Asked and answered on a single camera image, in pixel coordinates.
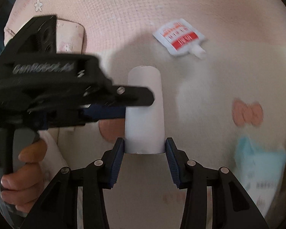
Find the human hand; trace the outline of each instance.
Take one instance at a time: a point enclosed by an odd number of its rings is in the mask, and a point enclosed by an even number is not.
[[[115,143],[117,138],[124,137],[125,119],[99,120],[98,129],[103,139]]]
[[[18,211],[28,213],[44,189],[43,173],[39,162],[44,159],[47,145],[41,139],[24,148],[18,159],[26,164],[15,173],[4,175],[1,197],[6,203],[15,205]]]

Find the blue plastic bag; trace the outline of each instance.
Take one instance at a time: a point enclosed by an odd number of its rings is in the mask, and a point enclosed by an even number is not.
[[[265,217],[286,164],[286,151],[265,151],[244,136],[238,140],[235,152],[235,176]]]

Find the black bracket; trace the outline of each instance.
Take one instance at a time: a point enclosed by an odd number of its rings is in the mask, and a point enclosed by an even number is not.
[[[17,116],[17,123],[46,130],[124,118],[125,107],[153,104],[146,87],[114,85],[97,57],[57,54],[56,22],[55,15],[30,19],[0,55],[0,122],[14,124]],[[116,115],[107,116],[111,111]]]
[[[180,229],[206,227],[207,186],[212,187],[213,229],[269,229],[260,211],[233,173],[226,167],[213,170],[189,160],[173,139],[165,153],[174,183],[187,189]]]
[[[83,187],[85,229],[109,229],[103,189],[117,181],[124,155],[124,140],[86,168],[62,168],[49,183],[24,220],[21,229],[77,229],[78,187]]]

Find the white fabric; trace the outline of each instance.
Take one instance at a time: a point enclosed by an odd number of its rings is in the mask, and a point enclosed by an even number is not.
[[[57,144],[47,131],[39,131],[40,138],[47,144],[47,152],[40,166],[44,174],[45,188],[61,168],[68,166],[61,155]],[[77,196],[77,228],[83,229],[83,189],[78,189]]]

